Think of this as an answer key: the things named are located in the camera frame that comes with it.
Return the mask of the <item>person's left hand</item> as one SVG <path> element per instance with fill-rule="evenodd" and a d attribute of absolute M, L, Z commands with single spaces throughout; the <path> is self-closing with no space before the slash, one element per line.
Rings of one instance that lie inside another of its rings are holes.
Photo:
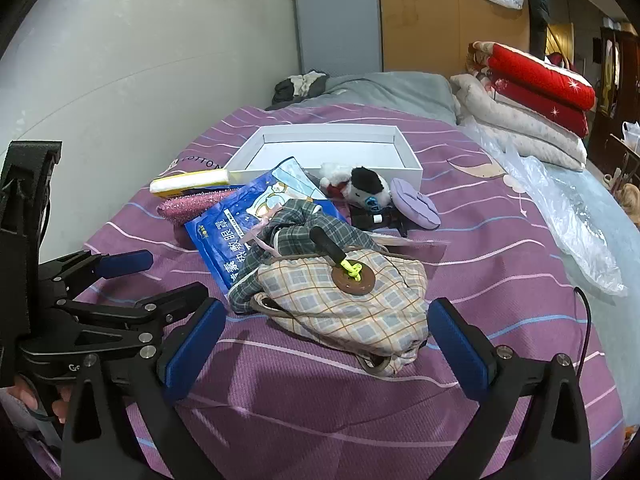
<path fill-rule="evenodd" d="M 14 385 L 8 389 L 8 393 L 11 396 L 14 396 L 15 399 L 20 400 L 26 408 L 29 408 L 34 412 L 39 410 L 39 400 L 23 377 L 14 377 Z M 54 397 L 51 404 L 53 414 L 55 414 L 62 425 L 66 423 L 72 394 L 73 387 L 71 385 L 58 386 L 58 394 Z"/>

